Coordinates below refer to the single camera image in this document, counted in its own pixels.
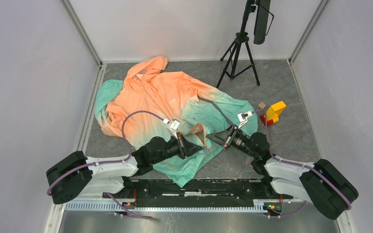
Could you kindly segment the orange and teal jacket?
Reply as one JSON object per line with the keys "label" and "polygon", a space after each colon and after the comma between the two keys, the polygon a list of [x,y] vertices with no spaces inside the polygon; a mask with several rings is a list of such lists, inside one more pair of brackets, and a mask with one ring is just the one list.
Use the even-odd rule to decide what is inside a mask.
{"label": "orange and teal jacket", "polygon": [[178,120],[177,131],[203,149],[153,168],[183,187],[222,151],[209,135],[238,125],[238,114],[253,107],[182,71],[166,72],[167,64],[165,57],[157,56],[134,65],[124,80],[105,81],[97,92],[95,119],[105,135],[125,137],[135,149],[155,136],[169,140],[163,120]]}

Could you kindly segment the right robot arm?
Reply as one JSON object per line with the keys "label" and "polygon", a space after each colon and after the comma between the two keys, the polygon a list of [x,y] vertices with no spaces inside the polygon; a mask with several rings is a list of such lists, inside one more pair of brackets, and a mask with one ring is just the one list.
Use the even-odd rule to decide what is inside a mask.
{"label": "right robot arm", "polygon": [[302,163],[279,157],[271,152],[263,133],[248,136],[232,125],[207,137],[225,149],[234,147],[253,158],[254,171],[265,178],[261,192],[267,198],[278,194],[299,198],[313,204],[328,219],[336,220],[359,197],[358,190],[331,162],[319,159]]}

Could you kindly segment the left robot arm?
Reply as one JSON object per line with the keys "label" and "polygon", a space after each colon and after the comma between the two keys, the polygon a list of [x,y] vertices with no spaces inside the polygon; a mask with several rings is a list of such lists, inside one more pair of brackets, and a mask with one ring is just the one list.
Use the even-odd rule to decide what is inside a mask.
{"label": "left robot arm", "polygon": [[130,177],[144,175],[153,165],[177,157],[186,159],[203,150],[182,134],[169,141],[156,136],[131,154],[112,158],[86,157],[75,151],[49,168],[47,195],[54,204],[63,204],[84,195],[118,194],[122,198],[133,192]]}

